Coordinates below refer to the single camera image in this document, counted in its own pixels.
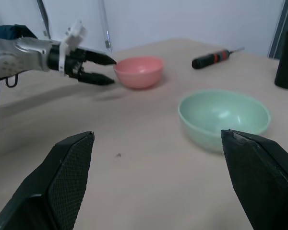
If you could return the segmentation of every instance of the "table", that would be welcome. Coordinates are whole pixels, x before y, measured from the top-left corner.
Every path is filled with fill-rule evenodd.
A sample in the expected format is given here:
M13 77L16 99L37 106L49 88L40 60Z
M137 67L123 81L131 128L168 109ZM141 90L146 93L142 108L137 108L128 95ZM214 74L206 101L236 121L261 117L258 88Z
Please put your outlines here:
M236 53L193 70L194 57L219 47L174 39L125 50L116 60L155 55L162 82L147 91L98 87L56 72L22 74L0 92L0 211L52 146L94 131L91 168L75 230L250 230L224 156L182 133L177 107L194 90L225 89L259 99L271 111L265 133L288 152L288 90L274 85L278 61ZM112 67L87 65L115 78Z

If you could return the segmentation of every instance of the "black and red handle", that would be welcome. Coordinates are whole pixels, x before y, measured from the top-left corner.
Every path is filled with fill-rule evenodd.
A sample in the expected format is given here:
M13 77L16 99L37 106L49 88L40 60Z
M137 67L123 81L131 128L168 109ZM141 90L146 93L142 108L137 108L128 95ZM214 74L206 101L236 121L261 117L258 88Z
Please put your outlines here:
M220 61L227 60L230 54L231 52L229 52L227 49L224 49L213 54L198 57L192 61L192 67L193 69L202 69Z

